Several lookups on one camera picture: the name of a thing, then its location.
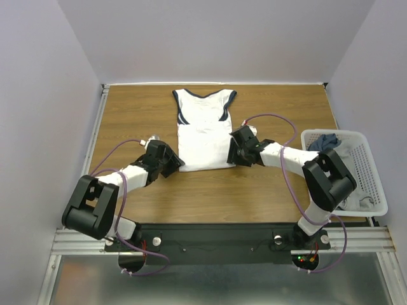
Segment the white graphic tank top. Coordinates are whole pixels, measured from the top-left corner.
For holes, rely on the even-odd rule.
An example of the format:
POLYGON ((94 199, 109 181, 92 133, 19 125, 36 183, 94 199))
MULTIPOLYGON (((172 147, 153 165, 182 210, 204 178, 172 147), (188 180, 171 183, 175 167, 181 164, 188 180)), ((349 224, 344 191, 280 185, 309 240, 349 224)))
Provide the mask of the white graphic tank top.
POLYGON ((187 89, 172 92, 177 104, 178 156, 180 172, 230 168, 227 162, 232 120, 229 107, 235 90, 222 89, 197 95, 187 89))

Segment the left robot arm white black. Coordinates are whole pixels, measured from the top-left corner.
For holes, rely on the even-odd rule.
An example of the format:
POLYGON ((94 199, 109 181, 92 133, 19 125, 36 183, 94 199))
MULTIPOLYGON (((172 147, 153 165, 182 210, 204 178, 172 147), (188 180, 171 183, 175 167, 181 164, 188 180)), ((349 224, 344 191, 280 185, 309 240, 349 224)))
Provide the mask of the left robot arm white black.
POLYGON ((120 170, 108 169, 108 175, 84 175, 76 187, 62 214, 62 225, 100 240, 109 233, 115 219, 118 198, 128 192, 154 182, 159 175, 167 178, 185 162, 165 142, 156 137, 135 140, 145 153, 120 170))

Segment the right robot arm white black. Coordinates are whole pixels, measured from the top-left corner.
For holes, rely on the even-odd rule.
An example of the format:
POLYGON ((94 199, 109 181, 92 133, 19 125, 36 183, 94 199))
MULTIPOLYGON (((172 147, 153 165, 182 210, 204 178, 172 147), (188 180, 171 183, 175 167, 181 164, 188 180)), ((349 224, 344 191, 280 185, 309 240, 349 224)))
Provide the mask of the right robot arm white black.
POLYGON ((285 181, 287 172, 305 179, 311 201, 306 210, 300 210, 301 218, 293 229, 292 241, 297 247, 311 245, 337 206, 357 188, 355 178, 333 149, 304 151, 273 140, 260 142, 247 125, 230 135, 228 163, 277 167, 282 169, 285 181))

